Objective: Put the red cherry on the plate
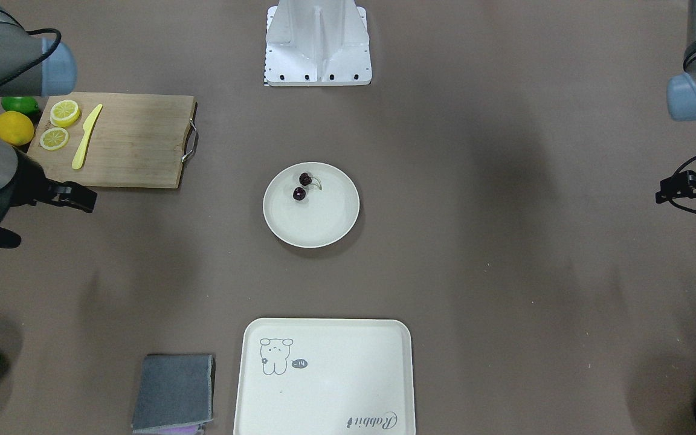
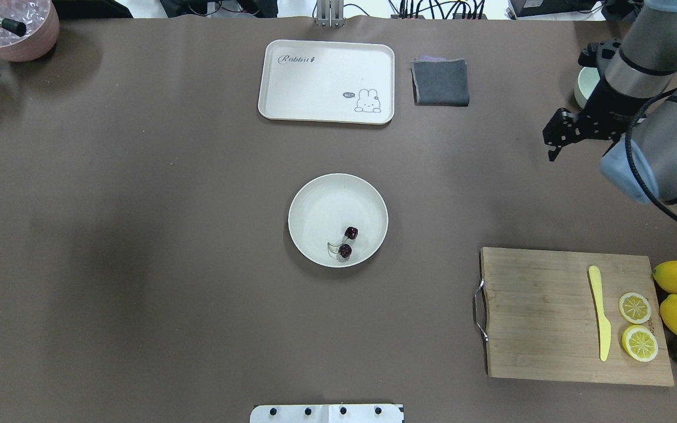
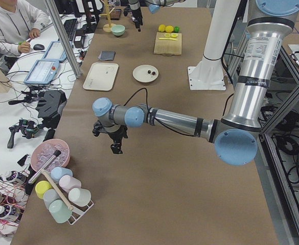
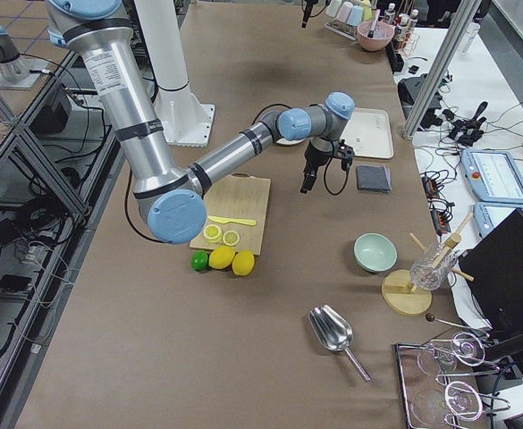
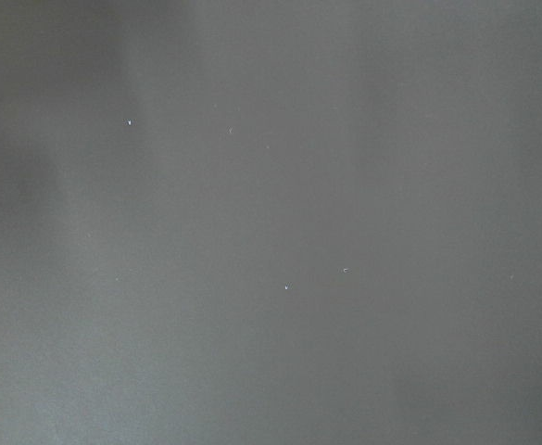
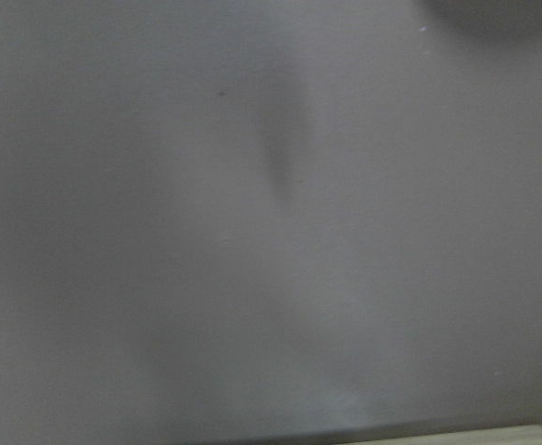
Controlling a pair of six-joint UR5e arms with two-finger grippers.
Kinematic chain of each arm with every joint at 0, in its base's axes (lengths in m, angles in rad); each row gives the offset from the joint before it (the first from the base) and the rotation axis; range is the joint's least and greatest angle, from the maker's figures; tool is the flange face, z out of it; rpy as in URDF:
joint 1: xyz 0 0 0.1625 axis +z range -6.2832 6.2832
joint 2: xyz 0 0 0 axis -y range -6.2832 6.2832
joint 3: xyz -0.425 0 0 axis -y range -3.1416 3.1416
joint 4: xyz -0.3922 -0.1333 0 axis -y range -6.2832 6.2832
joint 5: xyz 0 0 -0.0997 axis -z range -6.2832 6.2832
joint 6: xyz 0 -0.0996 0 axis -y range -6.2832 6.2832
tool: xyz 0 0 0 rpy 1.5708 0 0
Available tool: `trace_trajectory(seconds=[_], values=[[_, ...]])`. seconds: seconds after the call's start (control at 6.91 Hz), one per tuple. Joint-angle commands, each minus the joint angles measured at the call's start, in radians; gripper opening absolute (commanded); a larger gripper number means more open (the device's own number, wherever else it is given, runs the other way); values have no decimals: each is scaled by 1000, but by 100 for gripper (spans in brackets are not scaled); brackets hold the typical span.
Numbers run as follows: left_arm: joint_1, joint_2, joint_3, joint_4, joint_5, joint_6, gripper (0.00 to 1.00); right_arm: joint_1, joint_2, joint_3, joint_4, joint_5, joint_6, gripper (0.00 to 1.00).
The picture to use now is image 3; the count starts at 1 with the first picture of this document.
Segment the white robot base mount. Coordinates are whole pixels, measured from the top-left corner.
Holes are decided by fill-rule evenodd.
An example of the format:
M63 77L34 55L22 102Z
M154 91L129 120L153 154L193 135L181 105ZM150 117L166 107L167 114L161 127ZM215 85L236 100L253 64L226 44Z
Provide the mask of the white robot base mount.
M216 1L202 60L188 67L191 90L225 90L222 56L236 18L247 1Z

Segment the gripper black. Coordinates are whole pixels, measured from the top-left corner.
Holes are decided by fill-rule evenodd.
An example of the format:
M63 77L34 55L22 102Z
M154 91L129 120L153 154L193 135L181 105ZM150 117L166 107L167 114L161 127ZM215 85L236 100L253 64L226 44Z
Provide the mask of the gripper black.
M117 129L113 129L112 131L108 131L108 128L104 127L100 121L96 121L93 128L93 135L98 137L101 133L107 134L112 140L113 143L110 145L110 148L114 154L122 154L122 141L123 138L128 138L127 135L128 128L126 126L118 125Z
M140 32L143 25L143 17L139 0L128 0L128 7L123 10L124 16L127 16L129 12L132 12L135 27Z

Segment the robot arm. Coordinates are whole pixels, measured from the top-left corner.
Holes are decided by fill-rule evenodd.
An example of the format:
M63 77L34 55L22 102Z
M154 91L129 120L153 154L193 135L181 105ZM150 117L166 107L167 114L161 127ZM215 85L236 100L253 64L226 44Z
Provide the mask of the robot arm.
M135 28L140 32L141 26L143 25L143 16L141 11L141 6L147 6L149 11L154 14L161 7L170 7L175 3L183 3L179 0L157 0L157 1L139 1L139 0L128 0L127 6L123 10L123 14L126 17L128 13L132 15L132 21Z
M212 110L218 104L224 80L218 69L222 66L224 46L232 31L239 1L217 1L201 62L188 73L189 82L203 89L207 98L202 107ZM128 128L142 124L161 126L184 136L200 137L213 143L217 156L230 165L251 162L258 149L260 131L258 116L270 85L283 39L294 28L299 1L250 1L247 31L250 38L231 106L220 119L207 120L141 104L134 107L116 105L106 97L93 103L97 117L93 134L107 134L113 141L111 150L122 152L122 140Z

